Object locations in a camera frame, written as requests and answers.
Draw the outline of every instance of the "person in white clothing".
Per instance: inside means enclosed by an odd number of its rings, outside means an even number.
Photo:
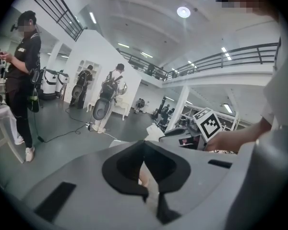
[[[118,64],[116,66],[116,69],[112,72],[112,79],[113,80],[116,80],[118,77],[121,76],[121,74],[124,72],[124,69],[125,69],[125,66],[123,64]],[[124,80],[121,78],[118,82],[118,95],[121,94],[122,90],[124,89]],[[96,120],[95,121],[95,124],[92,126],[93,130],[97,131],[99,134],[101,133],[104,133],[106,131],[106,129],[104,128],[113,109],[114,109],[114,106],[115,106],[115,102],[114,102],[114,99],[111,101],[111,106],[110,106],[110,109],[107,113],[107,115],[105,116],[104,119],[102,120]]]
[[[264,89],[268,102],[262,112],[262,119],[242,130],[218,133],[208,142],[206,151],[238,152],[244,143],[256,141],[263,133],[279,128],[279,126],[288,126],[288,25],[268,0],[229,1],[238,2],[252,9],[252,12],[257,15],[268,15],[275,19],[280,27],[280,40],[276,50],[274,74]]]

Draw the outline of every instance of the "table leg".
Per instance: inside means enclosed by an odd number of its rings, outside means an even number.
[[[8,135],[8,133],[7,133],[6,129],[5,129],[4,124],[3,124],[2,121],[0,121],[0,129],[1,129],[2,133],[3,133],[3,136],[4,136],[5,139],[7,140],[8,145],[10,146],[12,152],[13,152],[14,155],[16,156],[16,158],[19,160],[20,163],[23,163],[24,160],[23,160],[23,158],[20,156],[20,154],[17,152],[17,150],[15,149],[14,144],[13,144],[13,142],[11,141],[11,139],[10,139],[10,137],[9,137],[9,135]]]

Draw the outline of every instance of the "white column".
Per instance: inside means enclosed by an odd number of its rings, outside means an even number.
[[[234,122],[232,123],[231,129],[230,129],[231,131],[234,130],[238,117],[239,117],[239,113],[236,112],[236,116],[235,116]]]
[[[170,120],[170,122],[168,123],[168,127],[166,129],[166,131],[169,131],[171,129],[173,129],[175,127],[175,123],[177,122],[177,120],[180,118],[180,115],[182,113],[183,107],[186,103],[186,100],[188,99],[189,96],[189,92],[190,92],[190,88],[188,86],[184,86],[182,88],[182,91],[180,93],[175,111],[172,115],[172,118]]]
[[[62,47],[62,42],[61,41],[57,41],[55,46],[53,47],[53,50],[51,51],[51,55],[49,57],[49,60],[47,62],[47,69],[54,69],[55,67],[55,61],[57,59],[58,53]]]

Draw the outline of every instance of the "white sleeve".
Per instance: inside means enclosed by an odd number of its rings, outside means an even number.
[[[269,104],[266,103],[263,109],[263,112],[261,113],[261,116],[269,122],[270,125],[273,124],[273,120],[274,120],[274,113],[272,111],[272,109],[270,108]]]

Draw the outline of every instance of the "sneaker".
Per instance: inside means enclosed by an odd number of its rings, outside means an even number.
[[[24,143],[24,138],[19,136],[16,141],[15,141],[15,145],[20,145]]]
[[[97,133],[101,134],[101,133],[104,133],[105,131],[106,131],[105,128],[99,128]]]
[[[34,147],[25,149],[25,160],[31,162],[34,158]]]
[[[98,131],[98,126],[97,125],[92,125],[92,128],[94,131]]]

